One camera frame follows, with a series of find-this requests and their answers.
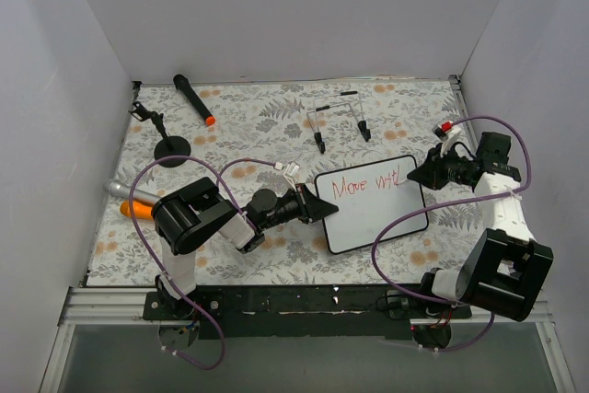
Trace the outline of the black framed whiteboard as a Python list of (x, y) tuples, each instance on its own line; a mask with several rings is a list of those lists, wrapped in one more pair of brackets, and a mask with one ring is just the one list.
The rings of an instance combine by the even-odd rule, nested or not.
[(415, 157), (405, 155), (318, 174), (317, 196), (339, 207), (323, 219), (329, 251), (368, 247), (391, 222), (423, 208), (421, 185), (411, 180), (397, 185), (416, 167)]

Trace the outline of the black round microphone stand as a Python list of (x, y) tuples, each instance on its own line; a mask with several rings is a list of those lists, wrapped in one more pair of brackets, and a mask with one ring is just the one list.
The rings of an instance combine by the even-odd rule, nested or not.
[(186, 162), (191, 154), (190, 143), (183, 137), (169, 135), (164, 124), (164, 114), (148, 110), (139, 101), (134, 101), (129, 113), (138, 121), (150, 121), (156, 127), (161, 140), (154, 148), (154, 159), (164, 168), (176, 168)]

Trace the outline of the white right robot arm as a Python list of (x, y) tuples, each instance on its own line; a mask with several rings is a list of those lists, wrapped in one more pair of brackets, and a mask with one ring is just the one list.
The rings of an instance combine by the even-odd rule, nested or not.
[(484, 230), (458, 271), (435, 268), (422, 279), (417, 308), (437, 317), (451, 302), (484, 308), (522, 321), (528, 317), (553, 262), (552, 250), (529, 230), (515, 189), (521, 183), (509, 164), (511, 138), (485, 132), (472, 157), (460, 156), (460, 129), (445, 123), (435, 129), (439, 143), (408, 178), (430, 190), (453, 182), (470, 187), (481, 199)]

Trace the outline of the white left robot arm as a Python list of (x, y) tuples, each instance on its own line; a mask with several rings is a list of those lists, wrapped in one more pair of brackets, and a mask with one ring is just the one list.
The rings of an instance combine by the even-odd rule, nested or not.
[(163, 248), (164, 270), (156, 279), (162, 305), (173, 318), (188, 318), (196, 307), (196, 251), (219, 234), (243, 254), (265, 241), (266, 230), (292, 220), (320, 221), (337, 205), (297, 183), (283, 196), (269, 189), (254, 192), (245, 212), (221, 196), (209, 178), (199, 179), (159, 200), (152, 209)]

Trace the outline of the black whiteboard easel stand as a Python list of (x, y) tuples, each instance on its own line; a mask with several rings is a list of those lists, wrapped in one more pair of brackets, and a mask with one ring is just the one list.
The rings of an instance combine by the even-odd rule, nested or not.
[(357, 90), (341, 91), (334, 94), (313, 97), (312, 105), (306, 109), (306, 120), (313, 132), (313, 138), (321, 155), (326, 152), (319, 121), (327, 111), (331, 111), (336, 117), (336, 122), (344, 118), (353, 120), (357, 132), (366, 142), (372, 138), (367, 119), (364, 116), (363, 100)]

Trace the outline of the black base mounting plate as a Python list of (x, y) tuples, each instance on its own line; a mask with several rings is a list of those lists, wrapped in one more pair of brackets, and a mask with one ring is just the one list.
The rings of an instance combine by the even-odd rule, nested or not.
[(467, 319), (467, 307), (452, 309), (406, 295), (383, 284), (209, 285), (196, 288), (191, 303), (162, 290), (147, 294), (145, 320), (197, 321), (199, 337), (213, 340), (262, 337), (384, 337), (409, 340), (414, 319), (439, 329)]

